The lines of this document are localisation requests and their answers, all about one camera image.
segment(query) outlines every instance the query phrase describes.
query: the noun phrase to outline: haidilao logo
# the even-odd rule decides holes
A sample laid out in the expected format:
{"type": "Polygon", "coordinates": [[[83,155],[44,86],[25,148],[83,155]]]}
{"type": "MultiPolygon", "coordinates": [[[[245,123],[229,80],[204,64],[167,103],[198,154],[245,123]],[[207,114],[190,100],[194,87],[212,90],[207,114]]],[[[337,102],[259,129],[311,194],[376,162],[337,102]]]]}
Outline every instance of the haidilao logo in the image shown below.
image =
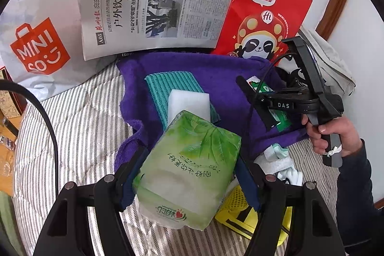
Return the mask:
{"type": "Polygon", "coordinates": [[[265,10],[262,12],[262,20],[266,24],[270,24],[273,20],[273,13],[269,10],[265,10]]]}

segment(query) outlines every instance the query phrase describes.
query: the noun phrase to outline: green cloth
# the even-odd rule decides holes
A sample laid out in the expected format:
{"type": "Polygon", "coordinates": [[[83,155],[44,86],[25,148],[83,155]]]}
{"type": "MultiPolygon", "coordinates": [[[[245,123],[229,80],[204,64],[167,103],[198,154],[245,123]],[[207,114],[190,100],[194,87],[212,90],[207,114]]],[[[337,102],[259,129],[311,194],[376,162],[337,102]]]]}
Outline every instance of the green cloth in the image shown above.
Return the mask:
{"type": "Polygon", "coordinates": [[[0,219],[9,242],[19,256],[25,256],[26,252],[17,228],[15,208],[11,197],[0,191],[0,219]]]}
{"type": "MultiPolygon", "coordinates": [[[[167,129],[168,124],[168,98],[172,89],[204,92],[194,75],[187,71],[154,73],[146,76],[145,81],[148,84],[164,130],[167,129]]],[[[220,121],[220,116],[212,103],[210,110],[211,122],[214,124],[220,121]]]]}

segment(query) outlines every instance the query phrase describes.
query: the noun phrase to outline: purple towel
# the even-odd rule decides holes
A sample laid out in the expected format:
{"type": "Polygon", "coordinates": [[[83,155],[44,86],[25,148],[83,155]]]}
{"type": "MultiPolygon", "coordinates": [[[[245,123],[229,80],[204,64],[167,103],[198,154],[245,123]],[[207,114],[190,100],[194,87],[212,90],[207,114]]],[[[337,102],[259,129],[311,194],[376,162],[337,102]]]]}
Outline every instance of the purple towel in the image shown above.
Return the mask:
{"type": "MultiPolygon", "coordinates": [[[[224,55],[191,54],[181,52],[137,53],[118,62],[118,68],[125,81],[125,95],[120,103],[124,120],[134,129],[133,136],[122,143],[115,160],[115,170],[120,164],[130,160],[139,145],[153,148],[163,127],[144,78],[153,73],[167,71],[192,72],[210,100],[221,121],[219,127],[230,130],[240,136],[248,115],[249,103],[236,84],[236,77],[245,79],[252,76],[261,78],[268,67],[266,59],[231,58],[224,55]]],[[[284,87],[275,71],[270,71],[266,83],[274,90],[284,87]]],[[[305,138],[305,129],[300,116],[290,115],[292,126],[279,133],[276,127],[266,132],[264,124],[256,111],[253,112],[250,142],[251,157],[264,151],[273,143],[287,147],[305,138]]]]}

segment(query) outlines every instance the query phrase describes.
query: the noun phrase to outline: red paper bag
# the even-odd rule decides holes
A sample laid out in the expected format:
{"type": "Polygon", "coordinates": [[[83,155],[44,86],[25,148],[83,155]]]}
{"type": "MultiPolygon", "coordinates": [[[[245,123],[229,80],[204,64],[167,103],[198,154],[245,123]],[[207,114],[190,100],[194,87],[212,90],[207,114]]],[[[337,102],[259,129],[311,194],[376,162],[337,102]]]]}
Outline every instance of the red paper bag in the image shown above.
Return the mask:
{"type": "Polygon", "coordinates": [[[214,54],[273,62],[288,47],[282,39],[300,28],[312,0],[232,0],[214,54]]]}

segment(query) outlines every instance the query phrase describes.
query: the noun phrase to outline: bed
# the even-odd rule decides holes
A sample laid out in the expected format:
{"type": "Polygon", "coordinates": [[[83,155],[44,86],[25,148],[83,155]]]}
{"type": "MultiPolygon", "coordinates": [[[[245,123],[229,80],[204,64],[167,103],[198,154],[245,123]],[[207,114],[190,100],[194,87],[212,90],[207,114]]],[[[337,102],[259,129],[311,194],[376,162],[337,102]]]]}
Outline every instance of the bed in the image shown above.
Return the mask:
{"type": "MultiPolygon", "coordinates": [[[[85,83],[42,102],[58,141],[59,190],[68,181],[91,184],[114,172],[117,150],[132,135],[131,127],[120,114],[124,92],[123,77],[113,63],[85,83]]],[[[289,151],[296,168],[303,172],[304,181],[317,181],[336,219],[338,170],[323,166],[309,140],[290,146],[289,151]]],[[[13,204],[29,256],[54,199],[52,142],[42,117],[28,105],[17,142],[13,204]]],[[[104,255],[93,208],[89,208],[88,216],[95,255],[104,255]]],[[[203,232],[187,227],[163,228],[139,214],[137,200],[121,213],[121,218],[137,256],[238,256],[244,254],[249,243],[215,220],[203,232]]],[[[285,246],[286,242],[276,255],[283,255],[285,246]]]]}

